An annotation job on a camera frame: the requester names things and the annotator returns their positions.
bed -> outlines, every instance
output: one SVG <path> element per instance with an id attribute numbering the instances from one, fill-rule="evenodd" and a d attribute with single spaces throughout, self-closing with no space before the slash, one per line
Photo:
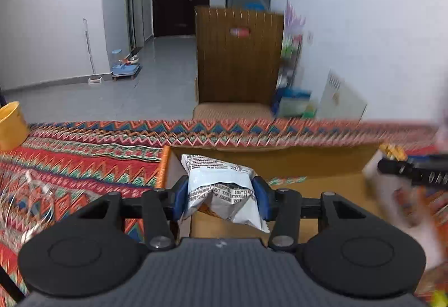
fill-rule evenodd
<path id="1" fill-rule="evenodd" d="M 24 144 L 0 153 L 0 188 L 11 177 L 34 169 L 55 195 L 60 220 L 103 194 L 119 191 L 139 197 L 155 186 L 164 145 L 183 147 L 351 146 L 390 141 L 406 148 L 432 145 L 436 128 L 419 124 L 311 120 L 94 121 L 31 125 Z M 39 204 L 41 214 L 49 205 Z M 11 211 L 8 233 L 0 230 L 0 264 L 21 288 L 17 269 L 25 213 Z M 142 240 L 139 220 L 125 232 Z M 13 302 L 8 296 L 0 306 Z"/>

black cable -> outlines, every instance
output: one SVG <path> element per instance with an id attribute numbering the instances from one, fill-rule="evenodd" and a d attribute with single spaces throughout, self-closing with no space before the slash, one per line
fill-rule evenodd
<path id="1" fill-rule="evenodd" d="M 3 107 L 6 105 L 6 100 L 4 99 L 4 96 L 1 92 L 1 88 L 0 88 L 0 107 Z"/>
<path id="2" fill-rule="evenodd" d="M 25 299 L 25 295 L 22 293 L 19 287 L 16 286 L 16 284 L 2 267 L 0 267 L 0 285 L 16 303 L 19 303 Z"/>

white snack bag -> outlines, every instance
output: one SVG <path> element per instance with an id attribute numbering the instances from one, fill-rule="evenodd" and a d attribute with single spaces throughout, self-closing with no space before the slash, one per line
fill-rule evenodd
<path id="1" fill-rule="evenodd" d="M 183 154 L 181 161 L 189 176 L 184 219 L 205 204 L 224 220 L 269 233 L 266 221 L 258 212 L 252 188 L 253 169 L 190 154 Z"/>

hallway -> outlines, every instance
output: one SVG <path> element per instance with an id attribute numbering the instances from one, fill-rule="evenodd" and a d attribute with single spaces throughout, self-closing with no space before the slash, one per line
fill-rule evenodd
<path id="1" fill-rule="evenodd" d="M 196 105 L 196 38 L 160 37 L 139 53 L 134 80 L 119 78 L 101 85 L 77 83 L 10 91 L 28 123 L 191 119 Z"/>

black round pad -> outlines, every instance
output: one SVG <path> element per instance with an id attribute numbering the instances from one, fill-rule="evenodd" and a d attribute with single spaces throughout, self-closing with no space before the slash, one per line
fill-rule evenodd
<path id="1" fill-rule="evenodd" d="M 344 220 L 303 249 L 311 277 L 339 294 L 380 299 L 413 291 L 425 269 L 422 247 L 386 223 Z"/>
<path id="2" fill-rule="evenodd" d="M 128 280 L 140 266 L 138 244 L 100 220 L 60 223 L 36 235 L 19 252 L 31 289 L 54 297 L 88 297 Z"/>

